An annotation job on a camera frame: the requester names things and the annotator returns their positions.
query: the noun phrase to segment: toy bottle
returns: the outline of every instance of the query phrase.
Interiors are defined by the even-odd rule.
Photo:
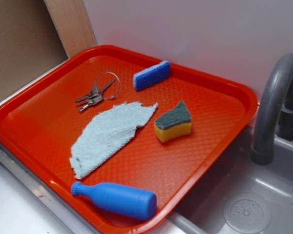
[[[84,195],[98,207],[141,220],[149,220],[156,211],[156,194],[116,183],[85,186],[75,182],[71,188],[74,196]]]

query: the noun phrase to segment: key ring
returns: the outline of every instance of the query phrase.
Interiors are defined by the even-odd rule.
[[[121,81],[119,80],[118,76],[117,76],[115,73],[113,73],[113,72],[103,72],[103,73],[101,73],[101,74],[98,76],[98,78],[97,78],[97,80],[96,80],[96,82],[95,82],[95,85],[96,85],[96,86],[97,86],[97,83],[98,83],[100,77],[103,76],[103,75],[105,75],[105,74],[112,74],[113,76],[115,76],[115,78],[117,79],[118,84],[119,84],[119,86],[118,86],[118,90],[117,90],[117,92],[116,92],[114,95],[110,96],[109,98],[104,98],[104,97],[103,97],[104,100],[111,100],[111,99],[115,98],[115,97],[118,95],[118,93],[119,93],[119,91],[120,91],[120,89],[121,89]]]

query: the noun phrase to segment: drain cover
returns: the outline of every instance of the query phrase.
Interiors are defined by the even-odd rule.
[[[224,206],[226,223],[243,234],[256,234],[265,230],[271,221],[268,205],[257,195],[239,194]]]

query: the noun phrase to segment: orange plastic tray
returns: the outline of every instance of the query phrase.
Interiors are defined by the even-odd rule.
[[[176,64],[167,80],[135,91],[133,75],[159,62],[118,47],[98,46],[75,56],[0,107],[0,143],[105,234],[138,234],[158,225],[257,109],[257,99],[248,87]],[[78,113],[74,100],[90,91],[95,78],[105,71],[119,76],[119,95]],[[155,135],[154,121],[181,100],[192,116],[192,133],[162,144]],[[87,198],[70,193],[76,181],[70,148],[84,127],[113,105],[134,101],[159,105],[135,138],[82,183],[115,182],[154,191],[157,212],[147,222],[100,210]]]

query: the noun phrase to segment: sink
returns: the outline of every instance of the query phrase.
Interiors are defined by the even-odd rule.
[[[193,233],[293,234],[293,143],[276,137],[273,162],[257,165],[252,134],[247,127],[175,209]]]

